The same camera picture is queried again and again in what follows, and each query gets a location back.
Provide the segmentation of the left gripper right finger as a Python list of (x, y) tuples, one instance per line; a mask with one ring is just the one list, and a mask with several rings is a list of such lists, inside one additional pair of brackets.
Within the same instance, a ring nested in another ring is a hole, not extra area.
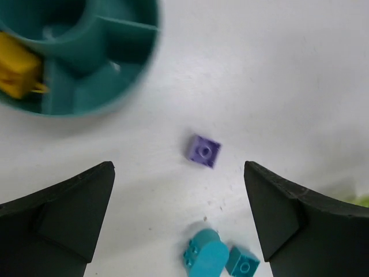
[(368, 208), (280, 177), (256, 162), (244, 182), (273, 276), (368, 276)]

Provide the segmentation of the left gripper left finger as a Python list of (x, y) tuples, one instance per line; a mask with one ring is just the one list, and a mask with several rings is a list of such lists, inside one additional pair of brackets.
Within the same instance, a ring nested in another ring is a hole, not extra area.
[(115, 180), (112, 162), (1, 204), (1, 276), (83, 276)]

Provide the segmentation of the small purple lego brick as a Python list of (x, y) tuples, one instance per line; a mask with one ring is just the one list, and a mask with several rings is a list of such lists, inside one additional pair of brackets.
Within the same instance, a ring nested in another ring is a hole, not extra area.
[(187, 160), (213, 169), (222, 144), (198, 134), (194, 134), (189, 140), (185, 157)]

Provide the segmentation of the yellow lego brick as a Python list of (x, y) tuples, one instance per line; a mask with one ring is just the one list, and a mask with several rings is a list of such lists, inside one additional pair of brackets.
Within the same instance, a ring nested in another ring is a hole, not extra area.
[(46, 93), (42, 83), (43, 63), (15, 38), (1, 32), (1, 90), (13, 99), (29, 93)]

